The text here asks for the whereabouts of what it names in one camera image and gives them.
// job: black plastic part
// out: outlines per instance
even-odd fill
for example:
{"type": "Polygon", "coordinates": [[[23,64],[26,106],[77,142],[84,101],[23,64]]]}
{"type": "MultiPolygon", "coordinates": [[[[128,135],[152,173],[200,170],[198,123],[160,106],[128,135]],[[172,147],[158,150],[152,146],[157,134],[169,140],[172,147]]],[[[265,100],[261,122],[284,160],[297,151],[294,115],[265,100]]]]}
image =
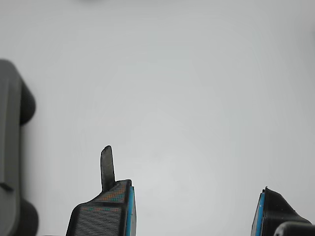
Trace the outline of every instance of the black plastic part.
{"type": "Polygon", "coordinates": [[[100,171],[102,190],[108,191],[115,185],[115,173],[113,163],[113,152],[110,146],[104,148],[100,155],[100,171]]]}
{"type": "Polygon", "coordinates": [[[14,236],[35,236],[38,228],[38,214],[35,207],[21,199],[20,220],[14,236]]]}
{"type": "Polygon", "coordinates": [[[66,236],[126,235],[131,180],[115,181],[113,156],[110,146],[107,146],[102,151],[100,165],[102,191],[91,201],[75,207],[70,217],[66,236]],[[120,196],[119,201],[117,201],[115,196],[120,196]],[[101,216],[100,214],[104,213],[103,209],[107,209],[109,212],[112,209],[114,211],[101,216]]]}
{"type": "Polygon", "coordinates": [[[315,226],[300,222],[282,223],[274,236],[315,236],[315,226]]]}
{"type": "Polygon", "coordinates": [[[311,224],[299,216],[287,201],[277,192],[265,189],[262,236],[271,236],[277,227],[287,221],[311,224]]]}
{"type": "Polygon", "coordinates": [[[21,110],[20,110],[20,124],[23,125],[27,123],[35,113],[35,99],[27,87],[27,85],[22,80],[21,89],[21,110]]]}

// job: black rubber wheel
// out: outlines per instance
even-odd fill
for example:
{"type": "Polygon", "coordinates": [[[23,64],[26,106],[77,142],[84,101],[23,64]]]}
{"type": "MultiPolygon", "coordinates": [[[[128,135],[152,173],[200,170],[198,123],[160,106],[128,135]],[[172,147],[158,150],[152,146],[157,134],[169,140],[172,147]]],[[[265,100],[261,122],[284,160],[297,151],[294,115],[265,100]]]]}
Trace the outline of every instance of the black rubber wheel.
{"type": "Polygon", "coordinates": [[[35,99],[23,80],[20,109],[20,125],[23,125],[33,117],[36,109],[35,99]]]}
{"type": "Polygon", "coordinates": [[[14,236],[35,236],[38,229],[38,214],[35,207],[21,199],[20,220],[14,236]]]}

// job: plastic part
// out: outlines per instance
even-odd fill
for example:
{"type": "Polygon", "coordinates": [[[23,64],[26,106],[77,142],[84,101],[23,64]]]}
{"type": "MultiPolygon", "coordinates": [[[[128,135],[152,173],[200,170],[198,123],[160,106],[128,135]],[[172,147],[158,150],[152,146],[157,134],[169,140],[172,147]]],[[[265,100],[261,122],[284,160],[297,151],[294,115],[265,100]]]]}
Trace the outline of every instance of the plastic part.
{"type": "Polygon", "coordinates": [[[285,222],[276,229],[274,236],[314,236],[315,226],[301,222],[285,222]]]}
{"type": "Polygon", "coordinates": [[[0,235],[11,236],[22,226],[25,215],[32,230],[24,228],[25,236],[34,236],[38,217],[35,209],[21,199],[20,193],[20,124],[30,120],[35,101],[15,66],[0,60],[0,235]]]}
{"type": "Polygon", "coordinates": [[[131,180],[115,181],[112,149],[101,153],[101,193],[72,211],[66,236],[135,236],[136,210],[131,180]]]}
{"type": "Polygon", "coordinates": [[[277,227],[287,221],[301,222],[304,224],[311,223],[301,217],[296,213],[296,211],[287,203],[287,201],[277,192],[274,192],[267,187],[263,190],[263,193],[260,196],[259,202],[264,194],[264,204],[263,204],[263,216],[260,220],[261,222],[261,232],[258,228],[258,218],[255,216],[253,225],[252,225],[252,235],[255,236],[271,236],[274,235],[277,227]]]}

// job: gray plastic object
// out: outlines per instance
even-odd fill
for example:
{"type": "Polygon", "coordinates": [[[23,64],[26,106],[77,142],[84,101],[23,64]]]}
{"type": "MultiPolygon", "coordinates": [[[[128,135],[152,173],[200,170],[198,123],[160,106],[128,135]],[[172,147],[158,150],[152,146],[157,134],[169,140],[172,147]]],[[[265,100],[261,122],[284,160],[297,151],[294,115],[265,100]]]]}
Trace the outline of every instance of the gray plastic object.
{"type": "Polygon", "coordinates": [[[37,232],[37,212],[20,192],[20,125],[34,113],[34,97],[17,69],[0,59],[0,236],[37,232]]]}

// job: blue edge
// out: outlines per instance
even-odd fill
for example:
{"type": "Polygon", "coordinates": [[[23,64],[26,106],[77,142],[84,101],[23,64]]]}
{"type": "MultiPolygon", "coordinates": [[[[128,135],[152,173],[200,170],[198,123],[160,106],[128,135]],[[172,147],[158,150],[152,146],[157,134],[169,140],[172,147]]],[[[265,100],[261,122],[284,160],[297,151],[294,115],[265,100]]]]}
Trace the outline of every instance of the blue edge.
{"type": "Polygon", "coordinates": [[[255,236],[260,236],[261,234],[261,226],[263,220],[263,211],[264,211],[264,203],[265,203],[265,193],[262,193],[259,199],[258,205],[258,217],[257,217],[257,226],[256,226],[256,234],[255,236]]]}
{"type": "Polygon", "coordinates": [[[127,224],[126,224],[126,236],[130,236],[131,214],[132,214],[132,207],[133,207],[133,196],[134,196],[134,188],[130,187],[129,201],[128,201],[127,224]]]}

